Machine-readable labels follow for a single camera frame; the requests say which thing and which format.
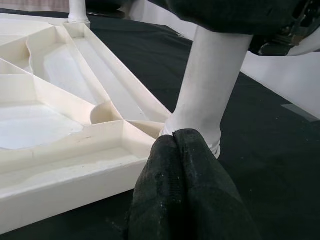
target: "white plastic tube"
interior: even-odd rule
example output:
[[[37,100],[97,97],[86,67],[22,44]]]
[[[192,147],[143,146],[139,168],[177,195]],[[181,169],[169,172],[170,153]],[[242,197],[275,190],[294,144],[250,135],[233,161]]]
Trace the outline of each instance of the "white plastic tube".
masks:
[[[178,103],[165,123],[163,135],[196,129],[219,157],[221,119],[251,40],[250,35],[197,28]]]
[[[70,23],[90,24],[86,12],[86,0],[69,0],[69,7],[68,20]]]

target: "black cloth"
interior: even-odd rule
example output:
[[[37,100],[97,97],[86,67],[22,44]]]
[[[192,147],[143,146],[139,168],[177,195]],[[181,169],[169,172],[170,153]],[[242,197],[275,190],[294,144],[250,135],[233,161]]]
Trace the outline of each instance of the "black cloth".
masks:
[[[87,10],[112,12],[121,8],[129,0],[85,0]]]
[[[173,111],[192,42],[165,26],[89,20],[93,33]],[[319,240],[320,121],[309,122],[282,107],[286,104],[290,102],[241,73],[221,122],[219,162],[263,240]],[[132,198],[133,190],[124,192],[6,233],[0,240],[115,240],[113,226],[125,229]]]
[[[271,35],[294,23],[301,0],[149,0],[210,31]]]
[[[129,214],[129,240],[261,239],[232,179],[193,129],[155,142]]]

